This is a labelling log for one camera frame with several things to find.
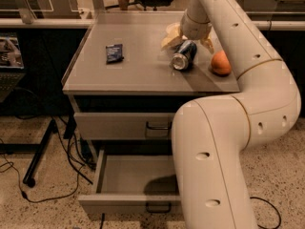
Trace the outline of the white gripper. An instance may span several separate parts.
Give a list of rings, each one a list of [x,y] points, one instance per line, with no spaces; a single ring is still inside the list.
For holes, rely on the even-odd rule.
[[[214,53],[214,45],[209,36],[210,19],[199,0],[190,0],[180,21],[180,36],[166,35],[161,41],[161,49],[174,48],[187,38],[200,40],[201,45],[210,53]]]

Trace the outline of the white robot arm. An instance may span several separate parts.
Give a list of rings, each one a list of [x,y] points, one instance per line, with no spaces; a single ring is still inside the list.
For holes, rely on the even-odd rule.
[[[181,30],[192,40],[213,27],[239,86],[201,97],[173,118],[173,162],[187,229],[257,229],[239,153],[296,123],[298,87],[283,59],[235,0],[191,0]]]

